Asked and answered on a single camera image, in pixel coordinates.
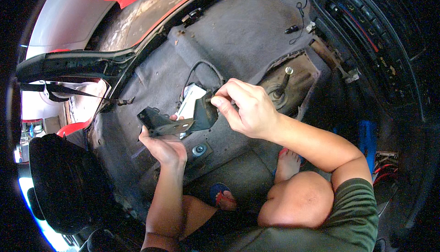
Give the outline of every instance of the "dashboard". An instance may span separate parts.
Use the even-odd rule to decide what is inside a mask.
[[[410,0],[311,0],[316,27],[337,40],[386,110],[430,120],[421,60],[426,42]]]

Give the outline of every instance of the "gray carpet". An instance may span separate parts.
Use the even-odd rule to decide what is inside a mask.
[[[89,142],[112,179],[118,202],[135,218],[140,221],[146,218],[159,168],[158,162],[137,141],[141,123],[136,115],[146,106],[157,107],[162,113],[176,112],[184,79],[190,67],[200,58],[211,61],[226,79],[235,77],[258,83],[272,61],[306,47],[310,41],[311,36],[304,32],[292,46],[289,40],[298,33],[284,34],[284,30],[293,24],[301,26],[299,12],[295,8],[299,1],[304,2],[219,1],[206,10],[195,24],[185,29],[184,35],[179,36],[178,32],[182,26],[173,28],[168,42],[135,70],[120,96],[123,99],[135,97],[132,105],[115,106],[96,116],[88,134]],[[206,87],[217,83],[212,72],[202,66],[196,69],[191,80]],[[205,165],[193,167],[190,151],[201,142],[207,142],[213,152],[204,160]],[[249,139],[232,131],[222,116],[210,131],[193,133],[184,139],[184,144],[189,152],[184,178],[188,190],[192,188],[192,192],[203,196],[207,186],[216,180],[233,186],[237,199],[244,204],[255,197],[260,197],[259,201],[265,197],[276,165],[278,145]],[[248,171],[252,167],[254,169],[243,173],[238,171],[240,165],[248,167],[245,169]],[[219,169],[213,172],[215,176],[208,177],[208,181],[201,178],[216,168]]]

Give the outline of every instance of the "black metal bracket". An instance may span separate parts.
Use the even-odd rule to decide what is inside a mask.
[[[157,108],[146,107],[137,117],[148,128],[150,136],[191,133],[211,128],[218,119],[217,108],[211,104],[212,92],[195,101],[194,116],[173,121]]]

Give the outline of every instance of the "knee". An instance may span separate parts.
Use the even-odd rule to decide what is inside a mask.
[[[333,205],[333,189],[315,172],[301,172],[272,187],[258,216],[260,226],[310,227],[323,224]]]

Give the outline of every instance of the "blue flip-flop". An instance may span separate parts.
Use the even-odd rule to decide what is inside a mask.
[[[211,201],[212,204],[215,205],[216,207],[219,205],[221,200],[228,200],[230,202],[235,202],[235,200],[230,199],[228,197],[225,197],[223,195],[224,191],[229,191],[231,192],[231,189],[229,189],[225,184],[223,183],[216,183],[214,185],[211,186],[211,188],[209,189],[209,196],[211,197]]]

